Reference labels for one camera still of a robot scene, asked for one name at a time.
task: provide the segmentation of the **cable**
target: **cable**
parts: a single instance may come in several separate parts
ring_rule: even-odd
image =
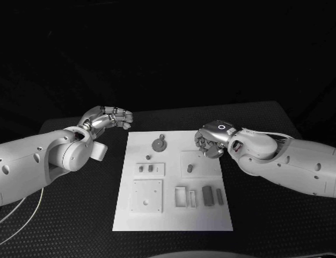
[[[253,131],[253,130],[249,130],[246,128],[242,128],[245,131],[245,133],[249,133],[249,134],[253,134],[253,133],[262,133],[262,134],[274,134],[274,135],[278,135],[278,136],[282,136],[285,138],[289,138],[289,139],[294,139],[291,136],[282,134],[282,133],[269,133],[269,132],[258,132],[258,131]]]
[[[17,206],[14,207],[14,209],[11,210],[11,212],[7,214],[7,216],[0,220],[0,223],[7,219],[7,217],[11,215],[11,213],[17,210],[20,204],[23,203],[26,197],[20,200]]]
[[[34,213],[36,213],[36,211],[37,211],[37,208],[39,208],[39,206],[40,206],[40,201],[42,201],[42,197],[43,197],[43,191],[44,191],[44,188],[42,188],[40,199],[39,199],[39,202],[37,202],[37,205],[36,205],[36,208],[34,208],[33,215],[30,216],[29,220],[26,221],[24,225],[20,227],[20,229],[17,230],[17,232],[0,243],[0,245],[21,231],[21,229],[24,228],[24,226],[29,224],[30,219],[33,218]]]

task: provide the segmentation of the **black background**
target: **black background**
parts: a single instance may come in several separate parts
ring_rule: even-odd
[[[268,100],[336,147],[336,2],[0,2],[0,144],[96,105]]]

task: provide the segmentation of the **table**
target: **table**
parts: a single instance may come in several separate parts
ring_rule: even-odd
[[[276,102],[155,110],[134,113],[129,131],[196,130],[220,119],[252,130],[301,139]],[[44,122],[40,133],[76,125],[79,117]],[[135,257],[184,250],[217,250],[255,257],[336,253],[336,199],[304,195],[246,175],[229,155],[220,157],[232,215],[232,232],[112,232],[128,132],[105,131],[103,161],[89,159],[79,171],[44,187],[37,213],[21,232],[0,246],[3,257]],[[0,225],[0,242],[34,210],[40,191]],[[0,219],[17,203],[1,208]]]

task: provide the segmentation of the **robotic hand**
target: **robotic hand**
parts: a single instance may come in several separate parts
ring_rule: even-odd
[[[238,128],[220,120],[199,129],[194,143],[210,159],[219,158],[227,148],[248,175],[304,194],[336,198],[336,148],[281,133]]]
[[[105,128],[116,126],[127,130],[131,122],[129,111],[96,106],[76,126],[0,144],[0,206],[79,170],[89,158],[102,161],[108,148],[93,140]]]

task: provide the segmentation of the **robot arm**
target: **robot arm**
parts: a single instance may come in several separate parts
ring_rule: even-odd
[[[105,128],[116,126],[127,130],[131,122],[129,111],[96,106],[76,126],[0,144],[0,206],[79,170],[89,158],[102,161],[108,148],[93,139]]]
[[[209,158],[220,157],[227,148],[248,175],[261,176],[304,194],[336,198],[336,148],[284,134],[238,130],[219,120],[199,129],[194,141]]]

